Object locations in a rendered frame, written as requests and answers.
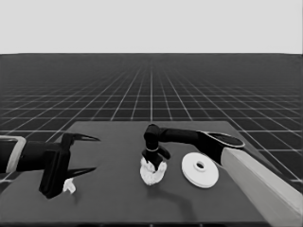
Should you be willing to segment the large thick white disc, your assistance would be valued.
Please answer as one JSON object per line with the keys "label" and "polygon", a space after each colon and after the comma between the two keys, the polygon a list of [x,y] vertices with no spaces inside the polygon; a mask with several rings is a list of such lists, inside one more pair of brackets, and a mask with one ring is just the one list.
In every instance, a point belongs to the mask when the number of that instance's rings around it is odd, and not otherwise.
{"label": "large thick white disc", "polygon": [[219,169],[202,153],[186,154],[182,159],[181,168],[187,180],[200,188],[210,188],[219,180]]}

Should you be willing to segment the white round carrier with pins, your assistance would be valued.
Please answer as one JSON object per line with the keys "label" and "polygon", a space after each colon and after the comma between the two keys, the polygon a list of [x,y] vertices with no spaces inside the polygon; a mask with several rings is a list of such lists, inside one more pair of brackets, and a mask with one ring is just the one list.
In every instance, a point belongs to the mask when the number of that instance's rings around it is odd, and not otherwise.
{"label": "white round carrier with pins", "polygon": [[[149,162],[149,167],[148,168],[153,168],[154,169],[154,166],[152,165],[152,163]],[[148,168],[145,168],[145,167],[141,166],[141,164],[140,164],[140,170],[139,170],[140,177],[142,175],[147,175],[147,169]],[[160,172],[160,176],[156,179],[153,179],[153,184],[160,183],[162,181],[162,179],[164,178],[165,173],[166,173],[166,171],[164,173]]]}

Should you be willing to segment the small white T-shaped piece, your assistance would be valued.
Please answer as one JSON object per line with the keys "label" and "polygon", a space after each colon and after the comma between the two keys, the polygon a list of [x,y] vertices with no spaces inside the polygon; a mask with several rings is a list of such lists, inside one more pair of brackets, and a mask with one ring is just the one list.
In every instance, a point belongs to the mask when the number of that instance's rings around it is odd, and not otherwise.
{"label": "small white T-shaped piece", "polygon": [[76,191],[76,186],[73,183],[73,178],[67,179],[63,184],[63,191],[69,191],[73,194]]}

